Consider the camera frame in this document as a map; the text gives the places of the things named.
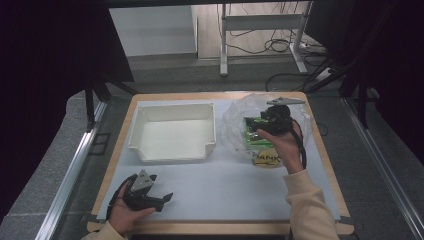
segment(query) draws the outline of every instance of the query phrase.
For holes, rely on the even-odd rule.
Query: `plastic bag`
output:
[[[230,108],[223,114],[221,135],[224,144],[231,151],[241,154],[246,161],[256,162],[258,158],[263,158],[263,160],[277,159],[276,152],[272,146],[247,144],[246,125],[244,122],[244,118],[246,117],[260,117],[261,111],[265,111],[271,106],[266,102],[273,99],[275,99],[275,96],[273,97],[267,94],[250,94],[234,101]],[[306,145],[312,135],[313,120],[306,113],[304,104],[292,104],[288,105],[288,107],[291,117],[300,125],[303,134],[303,143]]]

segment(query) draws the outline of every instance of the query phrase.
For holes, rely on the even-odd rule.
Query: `beige sleeve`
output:
[[[110,224],[109,221],[100,229],[99,232],[92,232],[81,240],[128,240],[122,237]]]
[[[339,239],[333,215],[325,205],[322,190],[309,178],[308,171],[284,176],[292,206],[290,224],[296,240]]]

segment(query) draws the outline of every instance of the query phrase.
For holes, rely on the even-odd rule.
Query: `metal frame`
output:
[[[308,2],[305,12],[302,14],[285,15],[255,15],[255,16],[227,16],[226,4],[222,4],[221,14],[221,76],[228,75],[228,54],[227,54],[227,31],[243,30],[274,30],[274,29],[297,29],[294,43],[290,44],[290,51],[296,62],[300,74],[307,74],[305,64],[299,53],[299,45],[303,32],[306,27],[306,21],[309,16],[312,1]]]
[[[424,224],[421,219],[420,214],[417,209],[414,207],[413,203],[409,199],[408,195],[403,191],[402,186],[397,180],[395,174],[390,168],[389,164],[386,161],[383,153],[378,148],[375,143],[371,133],[368,129],[365,129],[361,122],[356,117],[356,108],[351,101],[346,100],[346,98],[342,98],[342,103],[345,105],[347,112],[352,120],[356,130],[358,131],[360,137],[362,138],[365,146],[368,149],[374,163],[380,172],[384,182],[387,185],[390,193],[396,204],[398,205],[400,211],[405,217],[406,222],[411,228],[412,233],[414,234],[416,239],[424,239]]]
[[[59,187],[59,190],[56,193],[56,196],[50,206],[49,211],[47,212],[44,222],[38,231],[36,240],[41,239],[50,239],[54,231],[56,230],[57,224],[59,222],[60,216],[62,215],[63,209],[71,195],[72,189],[77,181],[78,175],[84,165],[84,162],[87,158],[90,146],[94,140],[94,136],[97,133],[99,121],[103,116],[103,112],[107,104],[100,102],[97,105],[95,111],[95,125],[90,132],[84,133],[82,140],[75,152],[75,155],[72,159],[71,164],[69,165],[68,171],[65,174],[65,177]]]

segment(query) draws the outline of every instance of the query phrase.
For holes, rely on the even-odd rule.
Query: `hand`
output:
[[[131,210],[124,202],[122,197],[124,196],[125,189],[127,189],[129,181],[119,191],[118,197],[113,204],[112,212],[110,214],[109,223],[110,225],[121,235],[125,236],[125,233],[130,231],[137,219],[144,218],[156,211],[155,208],[147,208],[140,211]]]
[[[293,129],[297,135],[302,139],[303,136],[300,131],[299,125],[292,121]],[[290,132],[281,136],[273,136],[270,133],[258,129],[258,135],[268,140],[274,145],[275,151],[282,159],[284,166],[287,168],[289,174],[297,173],[303,170],[302,162],[300,161],[299,146],[296,143],[293,135]]]

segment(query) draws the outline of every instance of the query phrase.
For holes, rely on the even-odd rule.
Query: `person's right hand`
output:
[[[303,136],[299,125],[295,121],[292,121],[292,124],[294,131],[302,139]],[[280,157],[283,161],[283,164],[287,168],[289,174],[303,170],[302,162],[300,161],[299,146],[290,132],[281,136],[273,136],[262,129],[258,129],[257,133],[261,138],[268,140],[272,143],[272,145],[274,145],[278,157]]]

